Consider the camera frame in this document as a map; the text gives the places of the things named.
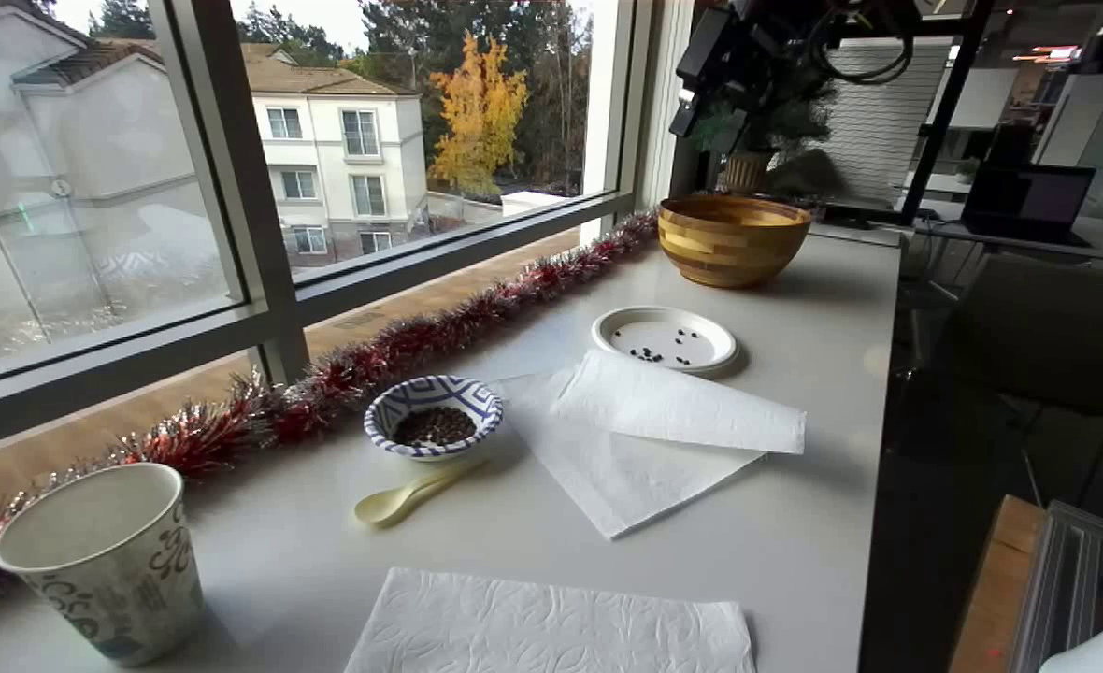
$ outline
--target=sky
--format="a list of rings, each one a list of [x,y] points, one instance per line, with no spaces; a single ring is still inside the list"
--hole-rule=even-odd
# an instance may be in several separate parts
[[[90,13],[100,13],[106,0],[56,0],[56,17],[90,32]],[[358,28],[358,0],[231,0],[235,17],[252,13],[252,4],[279,8],[301,24],[323,24],[329,42],[343,43],[349,52],[365,43]]]

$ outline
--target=paper napkin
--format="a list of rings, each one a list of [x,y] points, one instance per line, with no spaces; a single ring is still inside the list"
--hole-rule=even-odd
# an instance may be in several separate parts
[[[768,451],[804,451],[804,409],[716,390],[621,390],[621,358],[584,356],[559,404],[515,419],[536,454],[616,537],[650,522]]]
[[[751,673],[736,600],[392,568],[349,673]]]

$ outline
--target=white countertop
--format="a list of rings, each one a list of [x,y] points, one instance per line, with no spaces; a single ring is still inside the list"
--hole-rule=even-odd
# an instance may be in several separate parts
[[[190,495],[208,623],[149,667],[343,667],[389,568],[602,585],[749,608],[764,673],[858,667],[896,247],[808,234],[768,290],[712,290],[751,352],[728,386],[804,406],[808,451],[768,454],[688,507],[607,542],[536,454],[435,495],[392,530],[352,503],[405,474],[358,428],[205,477]],[[586,323],[630,295],[698,295],[661,255],[536,318],[466,366],[478,381],[536,356],[592,348]],[[0,600],[0,667],[110,667],[39,599]]]

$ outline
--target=windowsill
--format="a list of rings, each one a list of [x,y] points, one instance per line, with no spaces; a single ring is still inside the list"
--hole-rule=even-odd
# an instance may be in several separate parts
[[[509,281],[514,271],[529,267],[532,261],[575,247],[575,232],[560,232],[519,247],[514,255],[498,255],[491,261],[466,266],[461,271],[439,276],[431,282],[407,286],[364,310],[349,310],[339,318],[308,323],[309,358],[323,362],[332,352],[370,343],[398,320],[413,320],[423,315],[441,315],[461,307],[463,300]],[[231,381],[252,378],[247,356],[227,356],[208,366],[197,366],[181,378],[166,378],[149,390],[115,396],[110,404],[87,406],[49,426],[33,426],[28,434],[0,439],[0,499],[14,495],[33,477],[106,454],[115,438],[146,434],[154,422],[166,422],[186,404],[205,404],[208,413],[220,413],[231,401]]]

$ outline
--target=white plate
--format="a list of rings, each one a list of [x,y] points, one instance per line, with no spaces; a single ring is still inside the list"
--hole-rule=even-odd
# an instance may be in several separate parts
[[[621,310],[592,320],[596,343],[621,352]],[[723,375],[736,358],[736,336],[724,323],[712,323],[712,362]]]

